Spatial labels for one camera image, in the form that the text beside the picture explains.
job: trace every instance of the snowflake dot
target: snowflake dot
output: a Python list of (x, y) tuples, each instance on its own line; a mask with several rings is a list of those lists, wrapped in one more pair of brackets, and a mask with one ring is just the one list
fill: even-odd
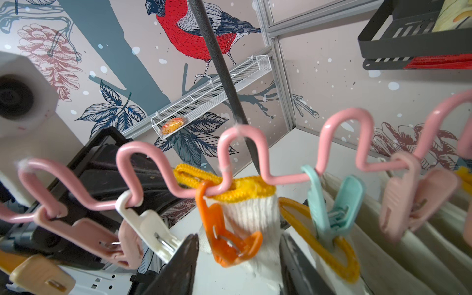
[(141, 48), (139, 47), (133, 47), (133, 49), (131, 50), (131, 53), (136, 55), (138, 54), (139, 52), (141, 51)]

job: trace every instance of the pine cone illustration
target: pine cone illustration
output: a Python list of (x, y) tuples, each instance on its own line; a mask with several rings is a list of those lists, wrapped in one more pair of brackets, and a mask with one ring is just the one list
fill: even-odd
[(27, 56), (56, 89), (63, 101), (71, 101), (70, 90), (80, 87), (79, 78), (73, 72), (82, 72), (77, 67), (77, 53), (67, 37), (44, 25), (25, 25), (18, 31), (23, 55)]

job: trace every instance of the teal clothespin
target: teal clothespin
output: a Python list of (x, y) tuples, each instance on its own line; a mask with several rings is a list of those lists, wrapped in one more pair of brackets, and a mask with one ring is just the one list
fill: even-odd
[(302, 171), (312, 182), (308, 191), (308, 206), (316, 226), (317, 239), (325, 249), (332, 252), (333, 239), (347, 235), (354, 225), (364, 199), (365, 185), (354, 175), (346, 177), (337, 193), (332, 210), (328, 212), (318, 173), (309, 165), (302, 166)]

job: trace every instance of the snack package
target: snack package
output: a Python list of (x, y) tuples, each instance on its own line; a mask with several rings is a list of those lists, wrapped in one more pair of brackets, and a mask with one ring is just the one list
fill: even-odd
[(187, 120), (184, 117), (172, 118), (160, 128), (160, 132), (163, 135), (170, 134), (185, 125), (186, 122)]
[(472, 27), (472, 0), (446, 0), (433, 32)]

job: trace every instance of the orange clothespin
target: orange clothespin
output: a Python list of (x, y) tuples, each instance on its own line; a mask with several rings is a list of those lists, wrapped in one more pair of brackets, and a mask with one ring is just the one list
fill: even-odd
[(254, 257), (261, 247), (262, 233), (256, 231), (242, 240), (228, 231), (221, 205), (215, 203), (208, 207), (203, 199), (205, 190), (212, 185), (214, 184), (211, 181), (203, 181), (197, 188), (195, 202), (215, 261), (226, 268)]
[(0, 251), (0, 269), (10, 281), (36, 295), (67, 295), (76, 280), (41, 255), (23, 257)]

